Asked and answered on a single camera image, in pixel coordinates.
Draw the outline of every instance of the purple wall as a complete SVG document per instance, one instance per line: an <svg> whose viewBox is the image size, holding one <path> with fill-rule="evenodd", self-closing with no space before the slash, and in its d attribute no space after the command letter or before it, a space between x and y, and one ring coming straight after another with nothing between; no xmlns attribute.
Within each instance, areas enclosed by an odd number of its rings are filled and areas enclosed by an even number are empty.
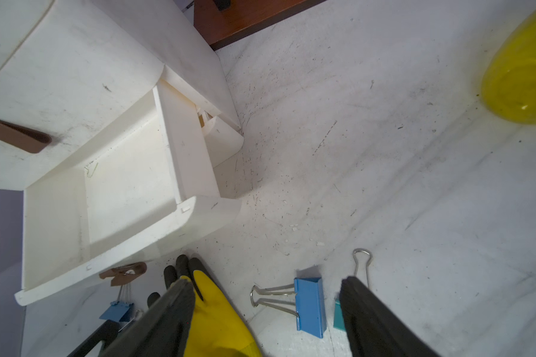
<svg viewBox="0 0 536 357"><path fill-rule="evenodd" d="M20 354L24 308L14 299L21 287L23 193L0 190L0 356Z"/></svg>

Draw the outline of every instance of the wooden furniture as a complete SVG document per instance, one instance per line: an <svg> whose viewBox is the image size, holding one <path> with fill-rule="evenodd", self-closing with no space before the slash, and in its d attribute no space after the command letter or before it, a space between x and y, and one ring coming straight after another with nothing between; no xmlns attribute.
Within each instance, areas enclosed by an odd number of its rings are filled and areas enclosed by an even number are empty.
<svg viewBox="0 0 536 357"><path fill-rule="evenodd" d="M217 50L309 9L324 0L231 0L219 11L214 0L195 0L194 26Z"/></svg>

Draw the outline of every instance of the yellow plastic container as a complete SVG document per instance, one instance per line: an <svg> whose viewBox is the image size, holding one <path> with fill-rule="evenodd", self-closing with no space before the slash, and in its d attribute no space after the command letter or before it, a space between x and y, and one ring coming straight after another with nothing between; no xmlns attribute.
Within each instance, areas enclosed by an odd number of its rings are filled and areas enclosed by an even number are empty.
<svg viewBox="0 0 536 357"><path fill-rule="evenodd" d="M536 11L495 54L481 93L487 107L500 117L536 124Z"/></svg>

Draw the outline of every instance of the drawer handle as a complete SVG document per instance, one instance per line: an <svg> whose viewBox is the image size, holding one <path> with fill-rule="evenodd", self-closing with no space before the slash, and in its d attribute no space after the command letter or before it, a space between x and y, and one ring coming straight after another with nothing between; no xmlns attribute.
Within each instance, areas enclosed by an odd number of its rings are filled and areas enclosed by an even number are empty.
<svg viewBox="0 0 536 357"><path fill-rule="evenodd" d="M39 153L52 142L52 138L44 132L3 120L0 120L0 140L32 154Z"/></svg>

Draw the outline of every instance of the floor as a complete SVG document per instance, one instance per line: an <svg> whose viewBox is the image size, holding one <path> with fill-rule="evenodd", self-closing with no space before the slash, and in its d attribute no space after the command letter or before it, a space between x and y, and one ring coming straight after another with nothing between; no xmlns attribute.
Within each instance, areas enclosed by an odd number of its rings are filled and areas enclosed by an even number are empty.
<svg viewBox="0 0 536 357"><path fill-rule="evenodd" d="M202 257L267 356L349 356L334 297L369 249L372 291L442 356L536 356L536 127L496 118L482 73L536 0L328 0L219 50L243 126L215 169L240 216ZM132 283L163 292L149 264ZM249 293L321 274L328 330ZM361 272L358 276L364 280ZM63 356L107 285L27 307L22 356Z"/></svg>

